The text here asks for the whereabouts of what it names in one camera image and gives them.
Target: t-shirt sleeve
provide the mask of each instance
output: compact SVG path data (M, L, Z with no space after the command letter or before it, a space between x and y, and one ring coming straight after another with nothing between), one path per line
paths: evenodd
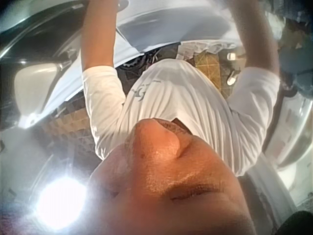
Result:
M104 159L104 144L101 143L112 138L126 97L113 67L97 66L87 69L83 72L83 84L96 154Z
M233 171L243 175L261 154L279 90L276 74L259 68L246 68L239 75L227 102L239 139L239 155Z

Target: skin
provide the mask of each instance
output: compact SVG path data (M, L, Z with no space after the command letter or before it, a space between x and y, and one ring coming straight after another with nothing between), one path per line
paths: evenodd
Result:
M98 234L254 234L237 178L207 143L173 122L138 122L89 187L88 229Z
M278 74L276 42L257 1L228 4L246 49L246 66ZM117 9L117 0L90 0L84 70L113 67ZM85 234L255 234L235 175L178 119L136 124L92 174L85 215Z

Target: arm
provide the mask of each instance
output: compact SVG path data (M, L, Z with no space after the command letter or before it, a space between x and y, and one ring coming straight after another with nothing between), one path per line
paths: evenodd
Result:
M246 67L279 74L277 44L257 0L227 0L246 50Z
M86 109L96 153L104 159L116 132L125 95L113 68L118 0L90 0L82 38Z
M89 0L82 36L83 70L113 67L118 0Z
M257 0L228 0L246 50L246 68L227 99L239 144L233 171L243 175L261 151L279 90L276 42Z

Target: closed eye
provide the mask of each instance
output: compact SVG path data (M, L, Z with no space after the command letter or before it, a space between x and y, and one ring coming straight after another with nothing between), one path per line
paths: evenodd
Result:
M90 187L91 199L93 200L110 200L114 199L117 195L117 191L113 191L103 187L100 184L93 185Z
M167 195L172 201L186 200L192 197L203 195L206 193L223 192L222 184L217 185L193 185L193 186L177 186L170 189Z

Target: man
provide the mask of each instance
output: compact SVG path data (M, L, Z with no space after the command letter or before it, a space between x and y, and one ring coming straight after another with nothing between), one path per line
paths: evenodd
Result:
M261 152L279 88L277 48L257 0L227 0L247 64L226 101L184 61L152 65L125 97L113 68L117 0L90 0L82 42L96 153L95 234L254 234L236 176Z

